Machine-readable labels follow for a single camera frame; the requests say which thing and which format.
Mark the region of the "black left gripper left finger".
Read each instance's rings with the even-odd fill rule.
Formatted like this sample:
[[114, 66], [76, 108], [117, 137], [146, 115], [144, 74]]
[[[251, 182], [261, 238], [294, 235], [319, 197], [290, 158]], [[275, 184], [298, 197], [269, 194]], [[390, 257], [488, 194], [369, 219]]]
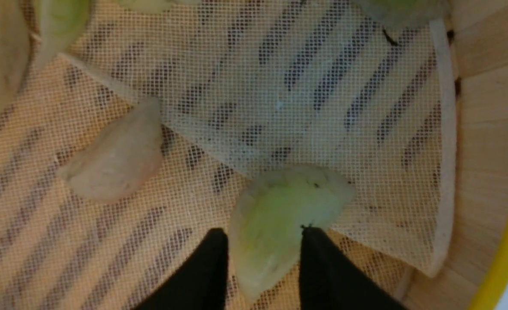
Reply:
[[228, 285], [228, 236], [211, 228], [188, 259], [136, 310], [223, 310]]

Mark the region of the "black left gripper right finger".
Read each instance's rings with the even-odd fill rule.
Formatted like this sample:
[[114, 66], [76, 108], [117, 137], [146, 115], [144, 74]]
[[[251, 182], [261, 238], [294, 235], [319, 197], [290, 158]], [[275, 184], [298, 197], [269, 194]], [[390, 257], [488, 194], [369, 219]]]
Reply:
[[405, 309], [312, 226], [302, 226], [299, 296], [301, 310]]

